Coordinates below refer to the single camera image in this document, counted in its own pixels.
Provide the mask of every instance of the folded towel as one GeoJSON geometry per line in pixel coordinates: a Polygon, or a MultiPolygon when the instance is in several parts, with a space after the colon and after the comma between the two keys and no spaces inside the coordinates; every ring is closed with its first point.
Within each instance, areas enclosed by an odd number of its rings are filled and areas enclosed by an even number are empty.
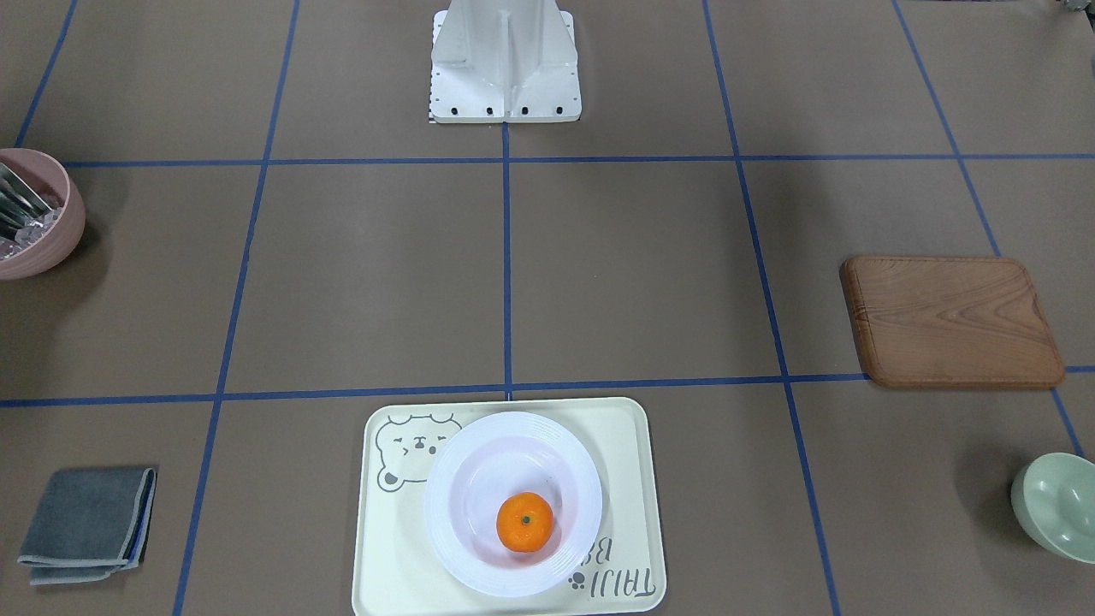
{"type": "Polygon", "coordinates": [[[20,550],[31,585],[93,582],[137,567],[154,492],[151,468],[55,473],[20,550]]]}

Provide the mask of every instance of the wooden cutting board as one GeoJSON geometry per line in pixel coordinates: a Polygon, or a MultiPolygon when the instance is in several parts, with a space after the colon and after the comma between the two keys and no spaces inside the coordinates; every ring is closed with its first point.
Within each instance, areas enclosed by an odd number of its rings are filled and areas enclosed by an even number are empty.
{"type": "Polygon", "coordinates": [[[853,256],[841,279],[860,361],[884,387],[1049,390],[1064,380],[1030,276],[1011,258],[853,256]]]}

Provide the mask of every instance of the bear illustration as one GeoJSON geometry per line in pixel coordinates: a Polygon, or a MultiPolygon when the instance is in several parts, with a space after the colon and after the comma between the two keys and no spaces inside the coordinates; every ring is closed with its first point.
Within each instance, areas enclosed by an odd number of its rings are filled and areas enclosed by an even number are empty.
{"type": "Polygon", "coordinates": [[[385,492],[394,492],[404,484],[426,481],[437,453],[460,428],[451,415],[443,419],[434,416],[396,419],[389,416],[377,431],[376,445],[380,451],[377,485],[385,492]]]}

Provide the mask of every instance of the pink bowl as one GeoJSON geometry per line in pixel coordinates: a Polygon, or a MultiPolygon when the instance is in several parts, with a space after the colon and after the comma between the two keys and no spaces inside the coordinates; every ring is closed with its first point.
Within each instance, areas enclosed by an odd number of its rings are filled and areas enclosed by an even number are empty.
{"type": "Polygon", "coordinates": [[[37,150],[0,149],[0,162],[37,193],[57,195],[65,206],[54,225],[19,254],[0,260],[0,280],[41,274],[65,259],[83,235],[83,198],[61,163],[37,150]]]}

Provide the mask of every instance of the blue tape line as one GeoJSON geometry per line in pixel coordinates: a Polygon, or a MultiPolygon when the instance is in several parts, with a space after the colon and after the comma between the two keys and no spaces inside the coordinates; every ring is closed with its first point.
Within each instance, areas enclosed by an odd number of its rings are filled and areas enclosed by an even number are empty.
{"type": "Polygon", "coordinates": [[[825,539],[825,526],[821,524],[821,509],[818,507],[817,493],[814,490],[814,474],[810,470],[809,456],[806,454],[806,439],[803,438],[803,428],[798,421],[798,407],[795,404],[795,394],[789,382],[783,384],[783,395],[786,397],[787,408],[791,410],[791,429],[795,433],[798,464],[803,472],[803,483],[806,485],[806,500],[810,503],[810,518],[814,520],[814,536],[817,539],[818,553],[821,555],[826,588],[829,590],[829,607],[832,609],[833,616],[840,616],[837,580],[833,578],[832,567],[829,563],[829,546],[825,539]]]}
{"type": "MultiPolygon", "coordinates": [[[[741,154],[730,155],[612,155],[612,156],[510,156],[512,164],[573,162],[782,162],[810,160],[956,160],[948,154],[741,154]]],[[[1091,153],[1015,153],[1015,154],[961,154],[965,160],[1091,160],[1091,153]]],[[[291,165],[368,165],[368,164],[498,164],[502,158],[274,158],[212,159],[212,160],[77,160],[64,161],[70,168],[112,168],[129,166],[273,166],[291,165]]]]}
{"type": "Polygon", "coordinates": [[[1095,153],[961,154],[967,160],[1092,160],[1095,153]]]}
{"type": "Polygon", "coordinates": [[[782,383],[780,376],[741,376],[712,379],[647,379],[633,381],[567,381],[555,383],[518,383],[515,392],[550,392],[575,390],[627,390],[643,387],[702,387],[713,385],[762,385],[782,383]]]}
{"type": "Polygon", "coordinates": [[[802,467],[803,484],[806,488],[806,497],[810,505],[810,516],[814,520],[814,533],[818,544],[818,555],[821,558],[821,568],[825,572],[826,586],[829,591],[829,607],[833,616],[840,616],[840,600],[837,594],[837,583],[833,579],[832,567],[829,562],[829,549],[825,539],[825,528],[821,524],[821,512],[818,510],[817,498],[814,493],[814,478],[810,473],[809,458],[806,455],[806,443],[803,440],[802,427],[798,423],[798,410],[795,406],[795,397],[791,388],[787,362],[783,353],[783,340],[780,336],[780,324],[775,317],[775,305],[772,301],[772,290],[769,284],[768,271],[764,267],[764,255],[761,249],[760,233],[757,230],[757,220],[753,216],[752,199],[749,196],[749,185],[746,182],[745,164],[741,161],[741,150],[738,146],[738,133],[734,126],[734,113],[730,108],[730,97],[726,89],[726,79],[723,75],[723,61],[718,54],[718,43],[715,38],[715,27],[711,19],[711,7],[707,0],[703,0],[703,14],[707,24],[707,38],[711,43],[711,54],[715,62],[715,73],[718,75],[718,90],[723,97],[723,109],[726,113],[726,127],[730,135],[730,144],[734,149],[735,163],[738,171],[738,182],[741,184],[741,200],[745,204],[746,218],[749,221],[749,234],[752,239],[753,252],[757,257],[757,270],[760,274],[761,289],[764,291],[764,304],[768,310],[769,325],[772,329],[772,340],[775,345],[775,356],[780,364],[780,376],[783,381],[783,392],[787,402],[787,410],[791,415],[791,427],[795,434],[795,445],[798,450],[798,463],[802,467]]]}
{"type": "Polygon", "coordinates": [[[989,224],[989,217],[984,213],[984,208],[981,207],[981,199],[977,196],[977,189],[973,187],[973,181],[970,179],[969,170],[966,168],[966,162],[963,160],[961,151],[958,149],[958,141],[955,140],[954,132],[950,130],[950,123],[947,121],[946,114],[943,113],[943,104],[940,102],[938,95],[935,93],[935,86],[932,85],[932,80],[927,77],[927,68],[924,66],[924,60],[920,56],[920,50],[917,48],[917,42],[912,37],[912,31],[909,30],[909,24],[904,21],[904,13],[901,12],[901,7],[898,4],[898,0],[890,0],[890,4],[894,5],[894,11],[897,12],[897,19],[901,23],[901,30],[904,31],[904,38],[909,43],[909,49],[912,50],[912,57],[917,60],[917,67],[920,69],[920,77],[924,80],[924,85],[927,86],[927,93],[932,96],[932,104],[935,105],[935,113],[940,116],[940,121],[943,124],[943,131],[947,135],[947,141],[950,142],[950,149],[955,153],[955,158],[958,161],[958,168],[961,171],[961,176],[966,181],[966,188],[969,190],[969,196],[973,199],[973,207],[977,208],[977,216],[981,219],[981,226],[984,228],[984,234],[989,237],[989,245],[992,246],[992,253],[1000,256],[1000,246],[996,245],[996,236],[992,232],[992,225],[989,224]]]}
{"type": "Polygon", "coordinates": [[[509,124],[502,124],[502,229],[503,229],[503,349],[505,356],[506,399],[514,399],[512,261],[509,224],[509,124]]]}
{"type": "Polygon", "coordinates": [[[955,154],[741,154],[746,162],[798,160],[954,160],[955,154]]]}
{"type": "Polygon", "coordinates": [[[489,394],[505,392],[502,384],[441,385],[436,387],[373,387],[364,390],[316,390],[296,392],[247,392],[224,394],[227,403],[247,400],[310,400],[316,398],[371,398],[377,396],[435,396],[443,394],[489,394]]]}
{"type": "Polygon", "coordinates": [[[68,168],[127,168],[135,166],[258,166],[262,160],[77,160],[65,161],[68,168]]]}
{"type": "Polygon", "coordinates": [[[526,155],[514,156],[514,163],[572,163],[572,162],[727,162],[733,155],[526,155]]]}
{"type": "Polygon", "coordinates": [[[1069,433],[1069,441],[1072,441],[1072,450],[1080,457],[1084,456],[1084,449],[1080,445],[1080,438],[1076,437],[1076,431],[1072,428],[1072,420],[1069,418],[1069,411],[1064,408],[1064,402],[1061,400],[1061,395],[1057,393],[1057,388],[1050,391],[1053,395],[1053,404],[1057,405],[1057,412],[1061,416],[1061,422],[1064,423],[1064,431],[1069,433]]]}
{"type": "Polygon", "coordinates": [[[209,428],[206,430],[206,443],[201,453],[201,468],[198,470],[198,485],[194,492],[194,507],[191,509],[191,525],[186,531],[186,547],[183,549],[183,563],[178,570],[178,586],[175,589],[174,616],[182,616],[183,602],[186,600],[186,584],[191,578],[191,563],[194,560],[194,544],[198,536],[198,524],[201,522],[201,505],[205,503],[206,481],[209,478],[209,465],[212,462],[212,448],[217,439],[217,425],[220,422],[220,400],[212,404],[209,414],[209,428]]]}
{"type": "Polygon", "coordinates": [[[201,469],[198,473],[198,484],[194,493],[194,509],[191,512],[191,526],[186,535],[186,547],[183,550],[183,563],[178,571],[178,586],[175,591],[173,616],[182,616],[183,604],[186,601],[186,586],[189,582],[191,563],[194,558],[194,545],[197,542],[198,526],[201,521],[201,504],[205,501],[206,485],[209,480],[209,466],[212,461],[214,445],[217,441],[217,425],[220,421],[220,408],[228,382],[228,369],[232,361],[232,346],[235,341],[235,327],[240,318],[240,305],[243,303],[243,288],[247,280],[247,266],[251,260],[251,244],[255,237],[255,223],[262,207],[263,190],[266,185],[266,172],[274,147],[274,133],[277,131],[277,117],[281,107],[281,94],[285,90],[286,74],[289,71],[289,58],[292,55],[292,39],[297,32],[297,18],[300,14],[300,0],[293,0],[292,14],[289,18],[289,32],[286,34],[285,50],[281,56],[281,70],[278,74],[277,90],[274,92],[274,105],[270,108],[270,121],[266,131],[266,147],[263,152],[263,164],[258,168],[258,181],[255,185],[255,198],[251,205],[251,219],[247,222],[247,235],[243,243],[243,256],[240,260],[240,272],[235,282],[235,294],[232,300],[232,313],[229,317],[228,334],[224,337],[224,353],[221,358],[220,375],[217,379],[217,398],[209,414],[209,429],[206,433],[205,452],[201,456],[201,469]]]}
{"type": "MultiPolygon", "coordinates": [[[[1081,372],[1095,372],[1093,367],[1074,367],[1088,369],[1081,372]]],[[[235,392],[218,394],[173,394],[163,396],[106,396],[101,398],[26,398],[0,400],[0,409],[38,408],[38,407],[93,407],[103,405],[162,405],[170,403],[239,403],[247,400],[298,400],[312,398],[366,398],[374,396],[430,396],[445,394],[489,394],[496,392],[542,392],[567,390],[622,390],[629,387],[700,387],[716,385],[763,385],[787,383],[834,383],[849,381],[869,381],[862,373],[810,374],[810,375],[765,375],[765,376],[729,376],[701,379],[646,379],[623,381],[560,381],[541,383],[514,383],[506,385],[439,385],[425,387],[372,387],[356,390],[311,390],[286,392],[235,392]]]]}
{"type": "Polygon", "coordinates": [[[176,394],[166,396],[104,396],[101,398],[27,398],[0,400],[0,409],[37,409],[43,407],[97,407],[104,405],[163,405],[170,403],[211,403],[212,394],[176,394]]]}
{"type": "Polygon", "coordinates": [[[866,373],[804,374],[787,376],[788,383],[834,383],[846,381],[871,381],[866,373]]]}
{"type": "Polygon", "coordinates": [[[500,158],[274,158],[272,165],[291,164],[488,164],[500,158]]]}
{"type": "Polygon", "coordinates": [[[49,75],[54,72],[57,57],[61,54],[61,47],[65,45],[65,38],[68,36],[68,28],[72,25],[72,15],[76,14],[78,2],[79,0],[72,0],[69,3],[68,13],[65,14],[65,22],[61,23],[61,31],[57,35],[57,43],[54,44],[54,51],[49,55],[49,61],[46,62],[46,70],[42,73],[42,81],[38,82],[38,89],[34,91],[34,97],[31,98],[31,106],[26,109],[26,117],[23,118],[23,126],[19,129],[19,136],[15,137],[16,148],[23,147],[26,133],[31,130],[31,121],[34,120],[34,114],[38,111],[38,103],[42,101],[42,94],[46,91],[46,83],[49,82],[49,75]]]}

